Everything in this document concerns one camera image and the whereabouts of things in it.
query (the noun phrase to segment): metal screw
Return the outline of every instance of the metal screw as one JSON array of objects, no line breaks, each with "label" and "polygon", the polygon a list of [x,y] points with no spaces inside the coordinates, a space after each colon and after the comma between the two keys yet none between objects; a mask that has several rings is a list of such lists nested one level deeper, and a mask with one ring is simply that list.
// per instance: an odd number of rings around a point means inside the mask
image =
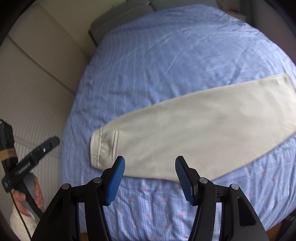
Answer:
[{"label": "metal screw", "polygon": [[96,177],[93,179],[94,183],[100,183],[102,181],[102,179],[100,177]]},{"label": "metal screw", "polygon": [[232,187],[234,190],[239,189],[239,186],[238,186],[237,184],[231,184],[231,187]]},{"label": "metal screw", "polygon": [[207,179],[206,179],[205,177],[202,177],[202,178],[200,179],[200,182],[206,184],[206,183],[207,183]]},{"label": "metal screw", "polygon": [[62,185],[62,189],[66,190],[70,187],[70,185],[68,183],[65,183]]}]

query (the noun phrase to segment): gray pillow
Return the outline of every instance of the gray pillow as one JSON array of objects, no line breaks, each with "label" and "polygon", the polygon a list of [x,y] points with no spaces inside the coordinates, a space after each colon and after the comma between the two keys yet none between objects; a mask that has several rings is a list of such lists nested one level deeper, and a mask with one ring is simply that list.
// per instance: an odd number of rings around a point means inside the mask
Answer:
[{"label": "gray pillow", "polygon": [[155,11],[198,3],[219,8],[216,0],[151,0],[150,2]]},{"label": "gray pillow", "polygon": [[91,24],[89,35],[97,46],[103,37],[117,26],[152,12],[154,10],[148,0],[129,0],[97,18]]}]

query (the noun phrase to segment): finger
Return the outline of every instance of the finger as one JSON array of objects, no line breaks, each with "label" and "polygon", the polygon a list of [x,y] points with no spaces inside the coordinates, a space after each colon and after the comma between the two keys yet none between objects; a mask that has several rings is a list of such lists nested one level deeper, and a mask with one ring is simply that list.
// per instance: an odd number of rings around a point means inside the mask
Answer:
[{"label": "finger", "polygon": [[17,190],[14,190],[12,193],[12,197],[15,201],[15,205],[16,205],[17,209],[19,210],[19,212],[22,214],[25,214],[27,216],[30,216],[30,213],[22,204],[22,202],[26,200],[26,195],[24,193],[17,191]]},{"label": "finger", "polygon": [[37,177],[34,177],[34,184],[35,184],[35,186],[36,186],[37,184],[39,184],[39,181],[38,181]]},{"label": "finger", "polygon": [[14,190],[12,196],[15,201],[26,201],[26,195],[24,193],[19,192],[18,190]]},{"label": "finger", "polygon": [[42,193],[39,196],[35,197],[34,201],[39,208],[43,207],[44,199]]},{"label": "finger", "polygon": [[35,185],[34,194],[35,194],[35,196],[40,196],[41,188],[40,188],[39,184]]}]

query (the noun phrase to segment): white sleeve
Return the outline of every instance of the white sleeve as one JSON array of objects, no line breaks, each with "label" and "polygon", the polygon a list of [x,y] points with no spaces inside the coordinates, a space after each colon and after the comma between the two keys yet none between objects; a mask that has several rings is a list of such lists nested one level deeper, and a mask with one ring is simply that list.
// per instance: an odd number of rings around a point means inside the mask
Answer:
[{"label": "white sleeve", "polygon": [[[22,218],[24,219],[24,222],[29,230],[29,233],[32,236],[35,231],[35,228],[37,226],[37,223],[35,222],[35,220],[31,216],[28,217],[24,214],[21,214],[21,215],[22,215]],[[20,216],[18,215],[18,212],[17,212],[14,205],[13,205],[13,209],[12,209],[12,214],[10,216],[10,227],[21,241],[30,241],[29,236],[26,232],[26,229],[25,229],[25,227],[22,223],[22,220],[21,220]]]}]

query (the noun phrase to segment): bed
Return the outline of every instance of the bed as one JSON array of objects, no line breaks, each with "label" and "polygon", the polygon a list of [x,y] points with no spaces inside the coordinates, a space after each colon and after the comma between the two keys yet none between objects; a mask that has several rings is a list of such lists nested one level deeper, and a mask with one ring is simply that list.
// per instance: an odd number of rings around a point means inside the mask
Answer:
[{"label": "bed", "polygon": [[[61,182],[86,184],[102,171],[90,163],[92,133],[112,119],[164,100],[288,73],[291,59],[264,34],[202,4],[146,14],[104,36],[81,79],[63,136]],[[213,182],[237,183],[264,228],[296,208],[296,134],[266,155]],[[83,205],[80,226],[86,231]],[[105,208],[114,240],[187,240],[196,208],[179,183],[124,176]],[[218,240],[217,204],[213,240]]]}]

